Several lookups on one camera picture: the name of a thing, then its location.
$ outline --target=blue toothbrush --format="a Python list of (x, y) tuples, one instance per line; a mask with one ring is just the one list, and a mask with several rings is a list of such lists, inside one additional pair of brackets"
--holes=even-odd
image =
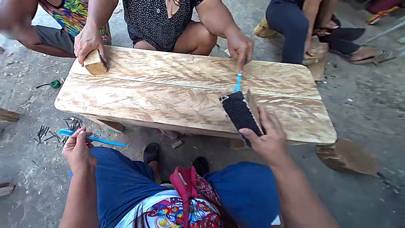
[(234, 92), (238, 92), (241, 90), (241, 80), (242, 80), (242, 73), (238, 73), (238, 83), (236, 84), (235, 88), (233, 89)]
[[(63, 136), (72, 136), (74, 133), (74, 131), (71, 131), (69, 129), (63, 128), (61, 130), (59, 130), (58, 134), (63, 135)], [(124, 143), (120, 143), (120, 142), (111, 142), (111, 141), (107, 141), (104, 139), (99, 139), (99, 138), (93, 138), (93, 137), (89, 137), (86, 136), (87, 139), (95, 141), (95, 142), (102, 142), (105, 144), (109, 144), (109, 145), (114, 145), (114, 146), (126, 146), (126, 144)]]

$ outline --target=polka dot shirt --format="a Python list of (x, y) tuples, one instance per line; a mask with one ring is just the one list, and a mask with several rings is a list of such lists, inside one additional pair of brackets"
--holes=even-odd
[(191, 20), (193, 8), (202, 1), (180, 0), (179, 10), (169, 18), (165, 0), (123, 0), (131, 39), (145, 40), (159, 51), (172, 52)]

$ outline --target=gray shorts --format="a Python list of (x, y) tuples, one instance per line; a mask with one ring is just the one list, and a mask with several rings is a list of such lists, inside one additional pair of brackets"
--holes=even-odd
[(75, 53), (75, 38), (64, 29), (50, 28), (45, 26), (34, 26), (39, 39), (43, 44), (58, 47), (71, 54)]

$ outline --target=blue pants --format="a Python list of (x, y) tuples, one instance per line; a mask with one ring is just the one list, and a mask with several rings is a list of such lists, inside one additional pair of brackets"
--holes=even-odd
[[(115, 227), (139, 202), (166, 187), (155, 184), (152, 169), (142, 161), (131, 161), (119, 151), (93, 147), (97, 159), (97, 208), (100, 227)], [(204, 179), (213, 184), (221, 202), (243, 227), (269, 227), (280, 211), (276, 181), (267, 167), (241, 162)]]
[[(303, 3), (303, 0), (272, 0), (267, 7), (266, 20), (269, 27), (284, 36), (281, 55), (285, 63), (302, 64), (304, 59), (309, 22), (301, 10)], [(337, 18), (333, 17), (332, 20), (340, 25)], [(345, 39), (319, 37), (319, 40), (343, 55), (350, 55), (360, 48), (360, 45)]]

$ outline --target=bench top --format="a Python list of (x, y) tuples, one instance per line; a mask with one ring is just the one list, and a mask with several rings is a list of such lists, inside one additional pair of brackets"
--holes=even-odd
[[(75, 60), (55, 100), (61, 111), (147, 127), (239, 138), (218, 97), (232, 91), (236, 63), (105, 46), (109, 71), (91, 75)], [(252, 61), (242, 89), (274, 113), (288, 140), (334, 143), (336, 132), (308, 68)]]

